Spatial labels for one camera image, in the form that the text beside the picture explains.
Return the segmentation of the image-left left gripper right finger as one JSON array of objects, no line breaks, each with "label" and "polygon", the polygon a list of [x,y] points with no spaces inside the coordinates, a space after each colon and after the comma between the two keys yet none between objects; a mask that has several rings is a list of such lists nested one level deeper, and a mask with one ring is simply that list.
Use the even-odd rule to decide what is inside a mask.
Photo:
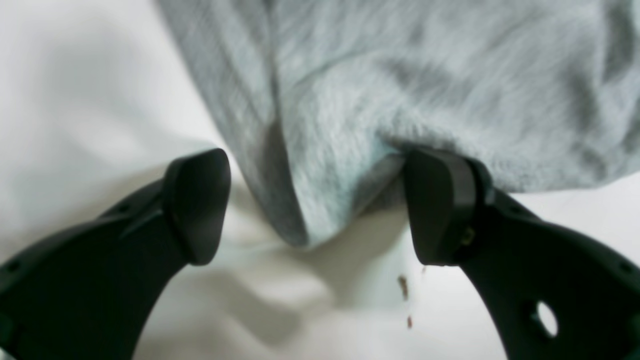
[{"label": "image-left left gripper right finger", "polygon": [[464,272],[510,360],[639,358],[640,272],[630,259],[541,219],[475,159],[414,150],[403,182],[417,259]]}]

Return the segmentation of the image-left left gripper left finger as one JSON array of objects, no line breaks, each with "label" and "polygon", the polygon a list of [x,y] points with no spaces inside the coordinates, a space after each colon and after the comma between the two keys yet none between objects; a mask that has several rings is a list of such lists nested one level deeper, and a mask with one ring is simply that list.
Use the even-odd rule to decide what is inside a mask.
[{"label": "image-left left gripper left finger", "polygon": [[231,189],[221,148],[176,158],[163,178],[1,266],[1,352],[14,360],[130,360],[170,280],[209,264]]}]

